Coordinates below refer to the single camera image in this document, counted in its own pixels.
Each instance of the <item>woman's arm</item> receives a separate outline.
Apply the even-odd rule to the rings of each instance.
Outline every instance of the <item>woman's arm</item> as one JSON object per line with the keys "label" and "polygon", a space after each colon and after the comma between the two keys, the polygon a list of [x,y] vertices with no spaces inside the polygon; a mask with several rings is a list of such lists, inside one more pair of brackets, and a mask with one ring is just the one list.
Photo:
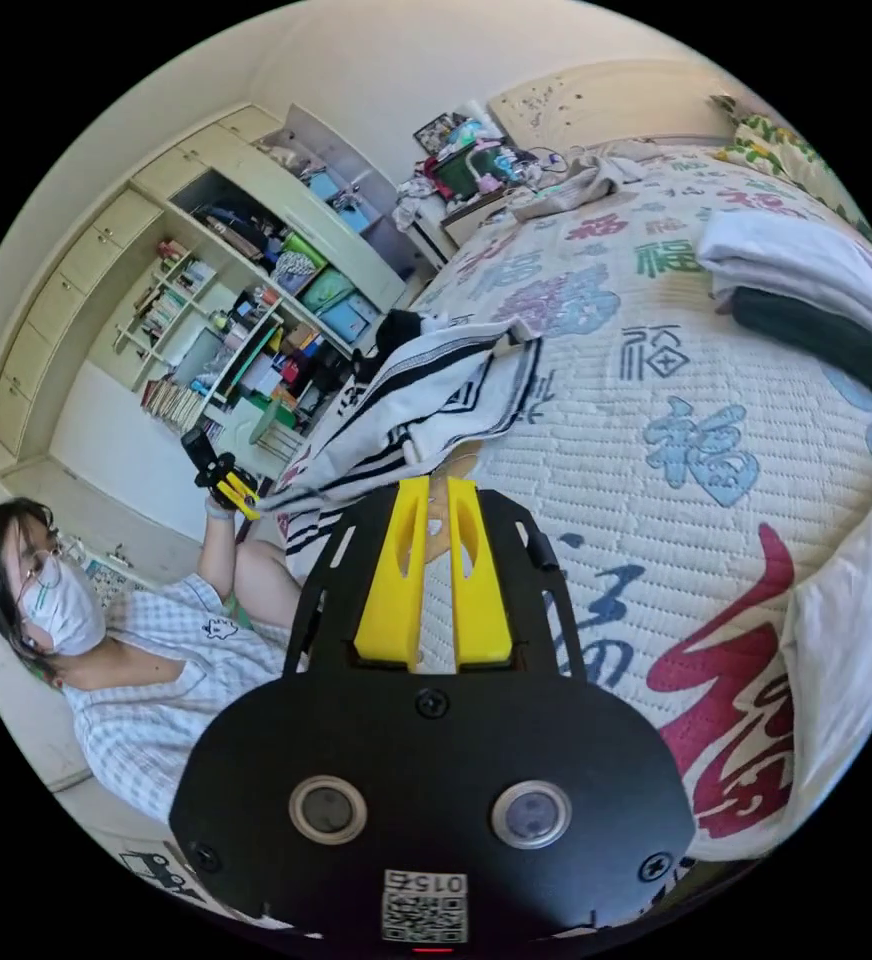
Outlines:
{"label": "woman's arm", "polygon": [[236,514],[206,498],[206,535],[196,572],[224,603],[233,592],[236,573]]}

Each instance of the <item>blue box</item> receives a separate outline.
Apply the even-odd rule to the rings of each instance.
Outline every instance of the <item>blue box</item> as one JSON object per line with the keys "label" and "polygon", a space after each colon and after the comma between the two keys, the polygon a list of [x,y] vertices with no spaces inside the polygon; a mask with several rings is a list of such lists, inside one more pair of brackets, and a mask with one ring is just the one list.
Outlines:
{"label": "blue box", "polygon": [[344,343],[355,343],[369,326],[369,321],[353,306],[352,299],[347,297],[319,315],[319,319]]}
{"label": "blue box", "polygon": [[355,210],[349,207],[343,207],[342,210],[337,210],[336,212],[342,217],[343,223],[347,224],[352,230],[355,230],[356,233],[365,230],[366,227],[369,226],[369,217],[367,217],[358,206]]}
{"label": "blue box", "polygon": [[309,181],[309,189],[319,197],[320,200],[329,200],[330,197],[335,197],[339,193],[339,187],[336,186],[336,181],[325,171],[323,173],[317,173]]}

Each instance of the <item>quilted bed cover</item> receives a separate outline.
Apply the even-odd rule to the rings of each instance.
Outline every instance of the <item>quilted bed cover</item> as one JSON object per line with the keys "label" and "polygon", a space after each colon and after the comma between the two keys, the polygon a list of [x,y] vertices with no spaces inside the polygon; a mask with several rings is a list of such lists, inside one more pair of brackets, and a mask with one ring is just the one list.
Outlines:
{"label": "quilted bed cover", "polygon": [[520,422],[433,475],[420,669],[454,669],[445,478],[468,476],[533,511],[590,681],[676,758],[689,854],[733,860],[780,839],[794,756],[780,636],[794,584],[872,507],[872,395],[717,315],[693,255],[716,210],[849,227],[699,147],[642,166],[596,203],[484,226],[415,304],[519,316],[544,337]]}

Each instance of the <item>yellow 3d printed part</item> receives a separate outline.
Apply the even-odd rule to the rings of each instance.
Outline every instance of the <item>yellow 3d printed part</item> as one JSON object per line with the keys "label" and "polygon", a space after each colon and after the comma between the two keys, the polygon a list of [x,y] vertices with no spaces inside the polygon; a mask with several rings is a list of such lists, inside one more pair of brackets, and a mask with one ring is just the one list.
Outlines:
{"label": "yellow 3d printed part", "polygon": [[[471,480],[450,477],[449,550],[453,585],[456,669],[503,665],[513,651],[496,566]],[[472,569],[463,568],[463,547]]]}
{"label": "yellow 3d printed part", "polygon": [[429,477],[402,480],[354,645],[360,658],[413,670],[423,610]]}

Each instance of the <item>headboard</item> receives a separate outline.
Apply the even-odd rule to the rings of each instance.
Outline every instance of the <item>headboard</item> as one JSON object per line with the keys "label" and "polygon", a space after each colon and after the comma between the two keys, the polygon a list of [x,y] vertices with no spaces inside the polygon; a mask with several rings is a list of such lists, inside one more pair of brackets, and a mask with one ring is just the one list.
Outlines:
{"label": "headboard", "polygon": [[489,108],[516,146],[566,153],[631,137],[729,140],[732,124],[709,101],[718,93],[756,99],[702,60],[611,60],[522,83]]}

